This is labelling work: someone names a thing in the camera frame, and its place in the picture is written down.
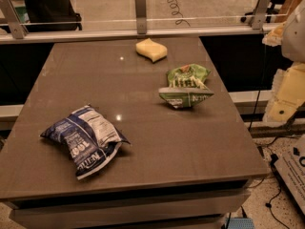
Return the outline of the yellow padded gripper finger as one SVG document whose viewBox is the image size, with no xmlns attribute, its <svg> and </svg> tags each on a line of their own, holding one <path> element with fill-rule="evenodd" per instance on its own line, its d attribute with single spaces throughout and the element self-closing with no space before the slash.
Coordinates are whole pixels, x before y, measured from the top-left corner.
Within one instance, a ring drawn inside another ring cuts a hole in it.
<svg viewBox="0 0 305 229">
<path fill-rule="evenodd" d="M 294 63 L 274 75 L 271 99 L 265 109 L 266 124 L 286 124 L 305 103 L 305 64 Z"/>
</svg>

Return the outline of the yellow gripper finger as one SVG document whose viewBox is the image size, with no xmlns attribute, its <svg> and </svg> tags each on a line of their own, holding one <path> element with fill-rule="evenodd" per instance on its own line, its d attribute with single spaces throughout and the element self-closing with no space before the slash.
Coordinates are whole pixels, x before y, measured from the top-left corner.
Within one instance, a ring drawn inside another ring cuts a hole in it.
<svg viewBox="0 0 305 229">
<path fill-rule="evenodd" d="M 263 39 L 262 43 L 267 46 L 276 47 L 280 46 L 282 42 L 283 37 L 283 31 L 284 31 L 284 23 L 281 23 L 276 28 L 271 30 L 268 34 L 266 34 Z"/>
</svg>

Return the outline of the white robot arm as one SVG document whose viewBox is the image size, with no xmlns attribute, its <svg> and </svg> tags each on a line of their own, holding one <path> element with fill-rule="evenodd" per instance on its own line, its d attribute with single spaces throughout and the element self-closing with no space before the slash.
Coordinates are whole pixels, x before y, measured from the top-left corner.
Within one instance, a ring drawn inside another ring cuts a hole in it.
<svg viewBox="0 0 305 229">
<path fill-rule="evenodd" d="M 280 46 L 293 65 L 274 75 L 271 98 L 263 115 L 267 126 L 284 125 L 305 103 L 305 0 L 288 19 L 264 36 L 267 46 Z"/>
</svg>

